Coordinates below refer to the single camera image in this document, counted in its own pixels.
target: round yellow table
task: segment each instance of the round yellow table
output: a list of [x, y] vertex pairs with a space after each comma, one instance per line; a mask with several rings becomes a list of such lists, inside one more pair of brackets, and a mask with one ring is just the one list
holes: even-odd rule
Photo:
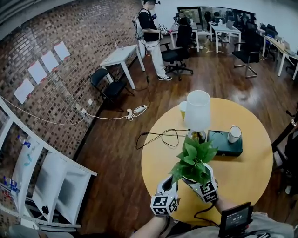
[[[242, 130], [243, 153], [235, 157], [216, 156], [209, 162], [218, 181], [220, 196], [229, 199], [237, 205], [251, 202], [254, 205], [262, 196], [268, 185], [273, 163], [271, 142], [262, 123], [243, 106], [225, 99], [211, 98], [210, 130], [229, 131], [231, 125], [239, 126]], [[166, 112], [152, 127], [150, 132], [162, 133], [167, 129], [185, 130], [179, 106]], [[148, 135], [146, 142], [156, 137]], [[163, 137], [166, 142], [174, 145], [176, 137]], [[171, 148], [161, 139], [157, 139], [143, 148], [142, 175], [149, 194], [155, 194], [157, 185], [164, 180], [172, 167], [179, 161], [176, 157], [181, 150], [184, 137], [179, 137], [179, 145]], [[178, 181], [178, 198], [180, 204], [172, 217], [189, 224], [206, 225], [195, 219], [196, 212], [210, 207], [181, 180]], [[220, 214], [213, 208], [199, 217], [220, 223]]]

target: small screen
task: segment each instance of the small screen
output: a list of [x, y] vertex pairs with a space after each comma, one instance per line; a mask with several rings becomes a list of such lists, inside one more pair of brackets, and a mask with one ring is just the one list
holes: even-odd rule
[[245, 208], [239, 212], [231, 214], [227, 217], [226, 230], [233, 229], [247, 222], [249, 208]]

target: brick wall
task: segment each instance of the brick wall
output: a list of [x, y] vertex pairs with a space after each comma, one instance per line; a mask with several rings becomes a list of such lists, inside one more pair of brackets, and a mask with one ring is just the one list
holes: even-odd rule
[[[102, 99], [91, 86], [90, 76], [99, 64], [114, 50], [114, 43], [125, 46], [136, 43], [131, 20], [141, 7], [139, 0], [84, 0], [75, 1], [47, 11], [28, 22], [0, 41], [0, 95], [45, 120], [72, 124], [82, 119], [82, 108], [95, 114]], [[70, 57], [61, 62], [53, 46], [63, 41]], [[51, 50], [59, 66], [48, 72], [40, 60], [43, 53]], [[128, 58], [132, 62], [134, 55]], [[29, 66], [40, 60], [47, 78], [37, 85], [28, 72]], [[119, 66], [108, 69], [116, 77], [122, 75]], [[25, 78], [34, 86], [32, 95], [21, 105], [14, 91]], [[100, 88], [105, 88], [104, 81]], [[61, 153], [72, 158], [91, 120], [85, 119], [75, 126], [56, 126], [35, 119], [18, 109], [12, 111], [38, 136]], [[14, 126], [0, 152], [0, 176], [11, 176], [17, 160], [20, 144]], [[0, 201], [12, 205], [0, 195]], [[0, 214], [0, 228], [7, 227], [9, 218]]]

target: green leaves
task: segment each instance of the green leaves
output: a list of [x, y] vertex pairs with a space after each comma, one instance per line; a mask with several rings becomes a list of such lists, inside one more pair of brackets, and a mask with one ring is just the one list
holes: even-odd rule
[[211, 173], [204, 163], [210, 162], [218, 148], [212, 147], [212, 141], [200, 144], [197, 139], [185, 137], [182, 152], [177, 155], [180, 162], [175, 164], [170, 174], [173, 174], [173, 183], [185, 176], [202, 185], [211, 181]]

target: yellow cup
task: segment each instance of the yellow cup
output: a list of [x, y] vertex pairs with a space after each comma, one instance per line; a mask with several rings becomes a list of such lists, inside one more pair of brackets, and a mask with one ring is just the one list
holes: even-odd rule
[[184, 118], [185, 118], [185, 111], [186, 111], [186, 101], [180, 103], [179, 109], [181, 111], [182, 119], [184, 120]]

